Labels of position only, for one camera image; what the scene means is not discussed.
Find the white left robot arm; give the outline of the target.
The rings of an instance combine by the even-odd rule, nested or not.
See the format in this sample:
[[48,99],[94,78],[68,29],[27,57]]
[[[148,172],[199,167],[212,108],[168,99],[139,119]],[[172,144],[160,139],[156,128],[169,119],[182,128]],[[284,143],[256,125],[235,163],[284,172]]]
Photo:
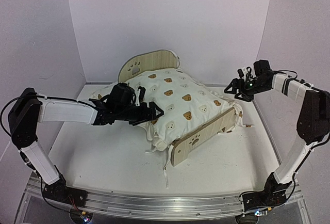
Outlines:
[[25,165],[39,176],[44,198],[66,202],[84,191],[67,185],[65,177],[39,142],[41,126],[48,123],[106,126],[116,121],[137,126],[162,117],[163,108],[145,98],[144,87],[134,89],[127,83],[116,83],[108,94],[88,100],[47,96],[37,93],[34,88],[26,88],[1,110],[2,115],[8,114],[8,125],[1,123],[1,128],[18,149]]

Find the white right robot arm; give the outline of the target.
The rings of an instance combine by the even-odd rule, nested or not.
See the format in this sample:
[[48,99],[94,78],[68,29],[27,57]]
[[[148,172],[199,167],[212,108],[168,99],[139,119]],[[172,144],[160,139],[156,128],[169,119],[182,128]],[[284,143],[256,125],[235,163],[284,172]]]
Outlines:
[[245,191],[239,200],[245,212],[264,210],[285,204],[296,187],[295,176],[311,152],[329,142],[329,92],[292,76],[291,70],[272,70],[267,60],[238,69],[224,92],[235,99],[251,102],[258,93],[275,90],[301,107],[296,123],[296,139],[287,157],[270,173],[262,191]]

